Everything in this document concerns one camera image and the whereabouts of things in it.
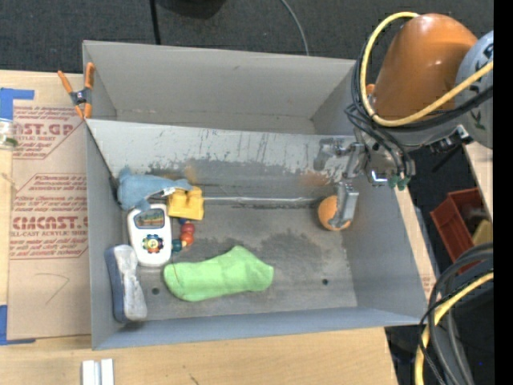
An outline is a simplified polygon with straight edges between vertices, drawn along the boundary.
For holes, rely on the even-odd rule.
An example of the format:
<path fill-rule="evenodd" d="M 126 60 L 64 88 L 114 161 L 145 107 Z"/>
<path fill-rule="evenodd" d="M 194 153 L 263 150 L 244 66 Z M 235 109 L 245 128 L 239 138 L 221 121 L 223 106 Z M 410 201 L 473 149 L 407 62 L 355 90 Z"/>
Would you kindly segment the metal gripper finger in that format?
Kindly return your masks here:
<path fill-rule="evenodd" d="M 336 212 L 333 217 L 333 226 L 345 228 L 353 220 L 357 207 L 359 191 L 352 183 L 342 181 L 337 186 Z"/>
<path fill-rule="evenodd" d="M 313 160 L 313 169 L 316 171 L 323 170 L 330 158 L 338 158 L 349 154 L 349 146 L 345 146 L 341 139 L 322 139 L 319 145 L 319 151 Z"/>

